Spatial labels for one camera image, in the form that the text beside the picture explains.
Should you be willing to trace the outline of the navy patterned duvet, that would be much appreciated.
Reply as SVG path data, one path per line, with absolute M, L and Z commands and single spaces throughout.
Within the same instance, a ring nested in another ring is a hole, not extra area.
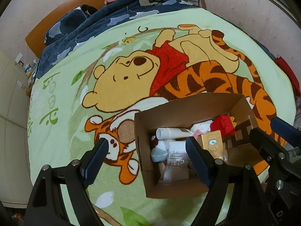
M 116 0 L 91 15 L 70 34 L 48 45 L 39 58 L 36 78 L 41 78 L 89 40 L 124 22 L 153 14 L 205 6 L 204 0 Z

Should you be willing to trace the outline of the brown cardboard box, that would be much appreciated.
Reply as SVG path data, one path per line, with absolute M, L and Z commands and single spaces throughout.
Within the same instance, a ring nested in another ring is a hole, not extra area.
M 134 123 L 148 198 L 197 196 L 208 191 L 215 163 L 242 167 L 262 160 L 249 141 L 258 123 L 241 94 L 179 98 L 137 113 Z

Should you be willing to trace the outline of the pink tube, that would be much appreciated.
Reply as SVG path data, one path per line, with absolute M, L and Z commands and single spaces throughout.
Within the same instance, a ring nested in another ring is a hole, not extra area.
M 197 140 L 199 136 L 201 136 L 203 134 L 202 131 L 200 130 L 196 130 L 193 134 L 193 137 Z

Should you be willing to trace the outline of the wooden headboard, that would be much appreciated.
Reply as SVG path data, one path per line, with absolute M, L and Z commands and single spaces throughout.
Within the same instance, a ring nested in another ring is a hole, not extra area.
M 52 10 L 26 36 L 29 49 L 40 58 L 51 43 L 74 31 L 94 12 L 105 5 L 105 0 L 67 0 Z

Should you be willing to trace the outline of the red toy box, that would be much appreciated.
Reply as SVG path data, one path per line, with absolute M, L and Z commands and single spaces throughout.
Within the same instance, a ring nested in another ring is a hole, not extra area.
M 229 115 L 221 115 L 210 124 L 212 132 L 220 131 L 222 139 L 229 139 L 235 135 L 235 127 L 237 123 L 235 118 Z

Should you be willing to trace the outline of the floral hand cream tube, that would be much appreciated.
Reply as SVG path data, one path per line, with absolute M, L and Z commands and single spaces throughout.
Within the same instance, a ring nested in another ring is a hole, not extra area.
M 159 148 L 153 148 L 150 152 L 150 158 L 153 162 L 164 162 L 168 157 L 168 151 Z

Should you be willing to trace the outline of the Winnie the Pooh fleece blanket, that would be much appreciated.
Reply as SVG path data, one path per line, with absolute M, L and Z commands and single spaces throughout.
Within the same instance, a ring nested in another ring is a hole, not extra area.
M 148 199 L 134 141 L 134 115 L 199 92 L 241 93 L 259 126 L 269 115 L 293 123 L 296 105 L 288 76 L 240 29 L 202 8 L 120 15 L 97 21 L 55 47 L 63 59 L 39 68 L 29 107 L 31 181 L 44 164 L 59 167 L 113 139 L 91 201 L 104 223 L 189 225 L 203 197 Z

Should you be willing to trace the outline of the red cloth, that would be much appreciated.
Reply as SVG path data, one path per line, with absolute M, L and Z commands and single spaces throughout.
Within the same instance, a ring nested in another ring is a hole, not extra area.
M 288 65 L 288 63 L 282 57 L 275 58 L 274 61 L 277 64 L 277 66 L 279 66 L 279 68 L 288 76 L 290 83 L 292 85 L 295 98 L 300 97 L 299 81 L 295 76 L 294 72 L 292 71 L 292 69 L 290 68 L 290 66 Z

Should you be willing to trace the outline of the white lotion tube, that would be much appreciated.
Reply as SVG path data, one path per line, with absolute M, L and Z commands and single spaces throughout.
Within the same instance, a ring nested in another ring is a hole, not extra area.
M 158 140 L 181 139 L 193 136 L 193 133 L 185 128 L 157 128 Z

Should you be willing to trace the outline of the white wet wipes pack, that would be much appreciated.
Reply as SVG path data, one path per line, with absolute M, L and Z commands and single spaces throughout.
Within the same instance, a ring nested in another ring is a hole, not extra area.
M 167 165 L 163 173 L 164 183 L 189 180 L 191 160 L 186 151 L 186 141 L 169 143 Z

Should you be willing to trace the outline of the navy pillow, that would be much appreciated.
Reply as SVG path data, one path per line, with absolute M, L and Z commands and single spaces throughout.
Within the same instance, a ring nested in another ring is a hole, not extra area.
M 96 12 L 95 7 L 85 4 L 71 10 L 48 29 L 44 44 L 48 46 L 70 34 Z

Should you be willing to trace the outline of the orange cardboard box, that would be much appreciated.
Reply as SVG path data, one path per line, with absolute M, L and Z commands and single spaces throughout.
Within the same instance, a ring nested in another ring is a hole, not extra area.
M 198 137 L 198 142 L 203 149 L 207 150 L 211 154 L 213 158 L 224 161 L 224 146 L 219 130 L 201 134 L 201 136 Z

